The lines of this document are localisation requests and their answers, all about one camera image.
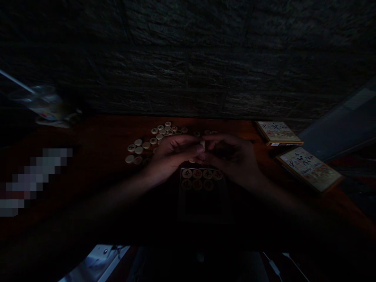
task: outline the pile of game pieces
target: pile of game pieces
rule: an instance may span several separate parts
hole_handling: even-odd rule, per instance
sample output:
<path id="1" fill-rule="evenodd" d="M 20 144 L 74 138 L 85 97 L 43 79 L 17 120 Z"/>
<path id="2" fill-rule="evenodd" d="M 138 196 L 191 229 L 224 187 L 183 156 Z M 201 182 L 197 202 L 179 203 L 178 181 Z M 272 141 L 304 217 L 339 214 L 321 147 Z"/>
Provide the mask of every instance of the pile of game pieces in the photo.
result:
<path id="1" fill-rule="evenodd" d="M 155 135 L 155 137 L 152 137 L 149 141 L 143 142 L 141 139 L 137 139 L 134 141 L 134 144 L 131 144 L 128 146 L 128 151 L 131 153 L 135 153 L 137 155 L 129 155 L 125 158 L 125 162 L 128 164 L 143 164 L 147 165 L 150 162 L 150 158 L 143 159 L 142 154 L 146 150 L 153 150 L 153 154 L 157 151 L 158 145 L 162 142 L 162 139 L 167 136 L 174 136 L 174 135 L 180 135 L 180 134 L 187 134 L 188 128 L 182 127 L 179 129 L 177 126 L 172 126 L 172 123 L 170 121 L 167 121 L 164 125 L 158 125 L 156 128 L 153 128 L 151 130 L 151 133 Z M 205 130 L 204 134 L 215 134 L 218 133 L 217 131 L 210 131 Z M 193 133 L 194 136 L 200 137 L 201 133 L 199 131 L 195 131 Z"/>
<path id="2" fill-rule="evenodd" d="M 223 173 L 220 170 L 210 170 L 210 169 L 194 169 L 186 168 L 182 172 L 182 177 L 184 178 L 181 182 L 181 188 L 185 191 L 193 188 L 196 191 L 204 188 L 206 191 L 212 191 L 214 184 L 212 180 L 218 181 L 223 178 Z"/>

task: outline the table surface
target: table surface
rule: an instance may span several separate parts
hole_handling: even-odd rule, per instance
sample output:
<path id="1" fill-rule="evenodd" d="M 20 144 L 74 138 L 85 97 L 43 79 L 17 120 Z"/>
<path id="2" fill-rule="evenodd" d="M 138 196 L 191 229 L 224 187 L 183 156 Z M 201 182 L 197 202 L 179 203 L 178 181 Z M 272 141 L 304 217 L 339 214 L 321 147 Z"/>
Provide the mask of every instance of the table surface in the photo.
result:
<path id="1" fill-rule="evenodd" d="M 6 168 L 3 170 L 5 173 L 2 182 L 11 182 L 12 174 L 20 173 L 20 168 L 30 165 L 31 157 L 42 156 L 43 148 L 74 148 L 74 155 L 69 165 L 62 168 L 61 174 L 50 177 L 49 183 L 43 186 L 43 192 L 38 192 L 37 199 L 30 201 L 29 208 L 20 209 L 15 217 L 0 218 L 2 226 L 0 241 L 5 242 L 22 234 L 69 205 L 101 189 L 108 189 L 115 180 L 140 170 L 142 165 L 136 166 L 125 162 L 125 157 L 130 154 L 127 146 L 136 139 L 148 141 L 153 137 L 151 129 L 166 121 L 171 121 L 173 126 L 179 128 L 187 127 L 188 133 L 193 131 L 203 133 L 204 130 L 209 129 L 251 140 L 259 167 L 266 176 L 317 208 L 345 218 L 376 238 L 376 227 L 373 222 L 338 187 L 320 198 L 308 188 L 302 187 L 286 172 L 273 157 L 289 148 L 265 146 L 252 121 L 99 115 L 87 118 L 69 129 L 39 127 L 37 131 L 3 150 Z M 152 156 L 152 149 L 155 146 L 157 145 L 152 145 L 143 157 Z M 199 167 L 200 165 L 186 162 L 181 166 Z M 137 211 L 135 220 L 142 221 L 149 218 L 154 224 L 175 222 L 178 181 L 179 175 L 176 172 L 167 182 L 168 188 L 157 187 L 151 191 L 150 195 L 146 196 L 147 200 L 140 203 L 142 208 L 135 208 Z M 240 222 L 239 218 L 246 209 L 250 209 L 248 211 L 253 213 L 258 212 L 256 204 L 249 204 L 252 200 L 251 196 L 241 191 L 239 187 L 232 187 L 230 184 L 228 186 L 235 223 Z M 23 192 L 13 193 L 12 197 L 21 199 Z M 247 217 L 241 220 L 252 222 L 249 215 Z"/>

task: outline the pixelated blur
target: pixelated blur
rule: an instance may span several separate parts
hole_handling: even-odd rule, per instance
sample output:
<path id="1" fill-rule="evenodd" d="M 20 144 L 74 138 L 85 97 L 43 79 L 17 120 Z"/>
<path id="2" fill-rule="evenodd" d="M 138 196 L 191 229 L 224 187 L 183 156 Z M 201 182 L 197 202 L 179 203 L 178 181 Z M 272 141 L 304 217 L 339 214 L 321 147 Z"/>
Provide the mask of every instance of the pixelated blur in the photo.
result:
<path id="1" fill-rule="evenodd" d="M 49 175 L 59 174 L 60 167 L 67 165 L 72 151 L 67 148 L 43 149 L 42 157 L 31 157 L 30 165 L 19 169 L 23 173 L 13 174 L 12 182 L 6 183 L 7 192 L 21 193 L 5 193 L 5 199 L 0 199 L 0 216 L 16 216 L 18 209 L 25 208 L 25 200 L 36 199 L 37 192 L 43 190 L 43 183 L 48 183 Z"/>

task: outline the wooden table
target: wooden table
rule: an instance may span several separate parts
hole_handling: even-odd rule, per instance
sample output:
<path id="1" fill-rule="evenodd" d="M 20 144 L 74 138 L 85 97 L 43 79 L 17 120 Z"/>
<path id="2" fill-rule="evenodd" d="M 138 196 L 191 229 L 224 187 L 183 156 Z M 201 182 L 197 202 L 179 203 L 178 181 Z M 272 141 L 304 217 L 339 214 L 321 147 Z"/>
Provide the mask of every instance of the wooden table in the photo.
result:
<path id="1" fill-rule="evenodd" d="M 2 152 L 5 158 L 3 162 L 6 163 L 2 181 L 10 182 L 12 174 L 18 173 L 20 167 L 30 165 L 30 157 L 42 156 L 43 148 L 74 148 L 74 156 L 69 165 L 62 168 L 60 175 L 50 177 L 49 184 L 43 186 L 43 192 L 38 193 L 37 199 L 31 201 L 29 208 L 20 209 L 18 216 L 0 218 L 0 240 L 5 243 L 7 239 L 20 235 L 76 201 L 100 189 L 107 189 L 115 180 L 141 169 L 141 166 L 125 162 L 125 157 L 129 155 L 127 146 L 136 139 L 149 140 L 153 136 L 151 129 L 166 121 L 171 121 L 179 128 L 188 127 L 189 133 L 209 129 L 252 140 L 260 169 L 269 178 L 318 208 L 346 218 L 376 238 L 375 225 L 339 188 L 332 189 L 323 198 L 317 198 L 311 191 L 302 188 L 273 160 L 274 155 L 288 148 L 265 146 L 251 121 L 100 115 L 87 118 L 70 129 L 39 127 L 37 131 Z M 155 146 L 144 156 L 152 155 Z M 181 227 L 176 223 L 178 177 L 177 173 L 174 174 L 164 187 L 155 188 L 131 209 L 129 217 L 124 219 L 127 226 L 154 237 L 168 236 L 163 233 L 163 227 L 168 226 L 171 237 L 179 236 L 176 233 L 180 230 L 176 226 Z M 232 187 L 230 183 L 228 186 L 235 222 L 232 230 L 242 233 L 242 226 L 251 224 L 257 226 L 260 237 L 263 236 L 264 227 L 269 227 L 266 232 L 273 231 L 273 225 L 267 223 L 268 219 L 263 217 L 263 211 L 251 195 L 239 187 Z"/>

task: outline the hand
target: hand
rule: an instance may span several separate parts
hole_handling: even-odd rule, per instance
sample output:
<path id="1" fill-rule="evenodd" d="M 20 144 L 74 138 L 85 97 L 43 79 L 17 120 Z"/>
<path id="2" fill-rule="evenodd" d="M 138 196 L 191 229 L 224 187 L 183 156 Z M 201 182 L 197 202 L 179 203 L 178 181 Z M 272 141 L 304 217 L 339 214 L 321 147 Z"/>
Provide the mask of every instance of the hand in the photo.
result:
<path id="1" fill-rule="evenodd" d="M 228 134 L 204 135 L 205 161 L 222 170 L 227 177 L 244 188 L 252 188 L 265 178 L 257 166 L 250 141 Z"/>
<path id="2" fill-rule="evenodd" d="M 182 162 L 196 160 L 204 151 L 199 144 L 202 139 L 191 135 L 175 135 L 162 140 L 152 160 L 142 171 L 152 187 L 164 183 Z"/>

